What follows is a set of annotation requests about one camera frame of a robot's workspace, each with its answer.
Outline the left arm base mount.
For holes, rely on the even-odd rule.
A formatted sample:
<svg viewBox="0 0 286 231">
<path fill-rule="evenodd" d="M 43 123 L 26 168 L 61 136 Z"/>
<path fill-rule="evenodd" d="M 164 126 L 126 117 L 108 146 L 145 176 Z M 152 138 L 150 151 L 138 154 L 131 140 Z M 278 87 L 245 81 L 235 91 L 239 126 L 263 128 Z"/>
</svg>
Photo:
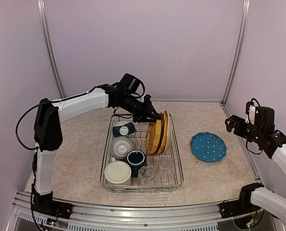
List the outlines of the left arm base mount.
<svg viewBox="0 0 286 231">
<path fill-rule="evenodd" d="M 33 211 L 56 218 L 70 219 L 72 204 L 53 200 L 53 192 L 46 195 L 33 192 L 32 195 L 31 207 Z"/>
</svg>

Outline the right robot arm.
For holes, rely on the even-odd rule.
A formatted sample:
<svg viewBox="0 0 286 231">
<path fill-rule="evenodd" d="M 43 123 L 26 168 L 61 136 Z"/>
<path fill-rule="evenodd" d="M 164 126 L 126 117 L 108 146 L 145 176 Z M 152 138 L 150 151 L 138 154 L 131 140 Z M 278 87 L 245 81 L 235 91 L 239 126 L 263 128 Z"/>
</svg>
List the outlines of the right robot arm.
<svg viewBox="0 0 286 231">
<path fill-rule="evenodd" d="M 252 208 L 262 208 L 286 227 L 286 135 L 275 129 L 272 119 L 250 123 L 233 115 L 225 125 L 228 132 L 257 144 L 266 154 L 255 161 L 263 181 L 241 188 L 238 200 L 232 202 L 236 211 L 244 214 Z"/>
</svg>

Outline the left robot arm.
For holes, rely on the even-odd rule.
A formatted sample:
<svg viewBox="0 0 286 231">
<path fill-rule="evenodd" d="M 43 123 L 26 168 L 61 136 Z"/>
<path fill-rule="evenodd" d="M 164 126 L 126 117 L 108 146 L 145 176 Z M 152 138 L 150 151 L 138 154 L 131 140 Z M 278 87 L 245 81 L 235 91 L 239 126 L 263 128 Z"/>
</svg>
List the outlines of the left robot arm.
<svg viewBox="0 0 286 231">
<path fill-rule="evenodd" d="M 46 214 L 56 210 L 56 202 L 47 195 L 52 192 L 54 157 L 63 142 L 61 125 L 77 116 L 104 108 L 122 108 L 132 114 L 133 122 L 155 122 L 160 119 L 151 96 L 131 95 L 119 84 L 103 84 L 92 90 L 55 101 L 40 101 L 34 124 L 34 189 L 40 197 L 37 205 Z"/>
</svg>

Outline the cream bird pattern plate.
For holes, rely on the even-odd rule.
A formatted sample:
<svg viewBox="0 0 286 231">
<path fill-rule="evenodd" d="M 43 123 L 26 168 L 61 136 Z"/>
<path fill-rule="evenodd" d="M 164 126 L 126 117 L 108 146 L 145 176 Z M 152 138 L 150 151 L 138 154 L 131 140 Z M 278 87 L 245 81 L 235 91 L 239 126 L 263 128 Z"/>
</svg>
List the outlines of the cream bird pattern plate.
<svg viewBox="0 0 286 231">
<path fill-rule="evenodd" d="M 166 142 L 166 146 L 164 149 L 164 151 L 166 152 L 167 149 L 169 149 L 169 145 L 170 145 L 170 141 L 171 141 L 171 137 L 172 137 L 172 126 L 173 126 L 173 124 L 172 124 L 172 118 L 171 118 L 170 114 L 167 111 L 165 111 L 164 114 L 166 114 L 168 117 L 167 142 Z"/>
</svg>

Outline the yellow polka dot plate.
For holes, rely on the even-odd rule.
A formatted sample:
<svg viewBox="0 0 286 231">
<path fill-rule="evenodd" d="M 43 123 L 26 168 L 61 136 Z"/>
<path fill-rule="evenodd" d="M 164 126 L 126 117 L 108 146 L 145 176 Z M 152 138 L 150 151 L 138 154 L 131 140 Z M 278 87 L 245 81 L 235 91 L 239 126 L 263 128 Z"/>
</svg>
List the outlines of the yellow polka dot plate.
<svg viewBox="0 0 286 231">
<path fill-rule="evenodd" d="M 168 112 L 164 111 L 162 115 L 163 115 L 162 139 L 161 139 L 161 145 L 157 152 L 158 154 L 161 154 L 162 152 L 164 152 L 165 147 L 167 145 L 167 140 L 168 140 L 168 125 L 169 125 Z"/>
<path fill-rule="evenodd" d="M 146 152 L 147 155 L 153 155 L 156 153 L 160 138 L 161 138 L 162 121 L 156 120 L 156 122 L 150 122 L 146 133 Z"/>
</svg>

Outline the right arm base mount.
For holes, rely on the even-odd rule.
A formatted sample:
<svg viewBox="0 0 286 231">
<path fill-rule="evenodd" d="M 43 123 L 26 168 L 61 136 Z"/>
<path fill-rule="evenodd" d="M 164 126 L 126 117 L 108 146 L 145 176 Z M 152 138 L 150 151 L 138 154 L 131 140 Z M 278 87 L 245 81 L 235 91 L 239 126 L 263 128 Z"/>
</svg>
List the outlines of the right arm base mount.
<svg viewBox="0 0 286 231">
<path fill-rule="evenodd" d="M 252 183 L 241 188 L 239 198 L 233 201 L 223 201 L 220 203 L 221 218 L 230 218 L 246 213 L 259 211 L 260 207 L 250 202 L 251 194 L 257 189 L 263 187 L 261 183 Z"/>
</svg>

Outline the blue polka dot plate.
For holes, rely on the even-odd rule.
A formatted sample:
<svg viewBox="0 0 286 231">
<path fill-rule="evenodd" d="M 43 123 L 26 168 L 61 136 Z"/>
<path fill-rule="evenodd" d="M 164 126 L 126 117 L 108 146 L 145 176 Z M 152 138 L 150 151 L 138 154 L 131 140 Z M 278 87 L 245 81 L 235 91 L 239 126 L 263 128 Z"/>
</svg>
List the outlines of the blue polka dot plate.
<svg viewBox="0 0 286 231">
<path fill-rule="evenodd" d="M 217 163 L 226 157 L 227 147 L 223 139 L 210 132 L 199 132 L 191 138 L 192 154 L 205 163 Z"/>
</svg>

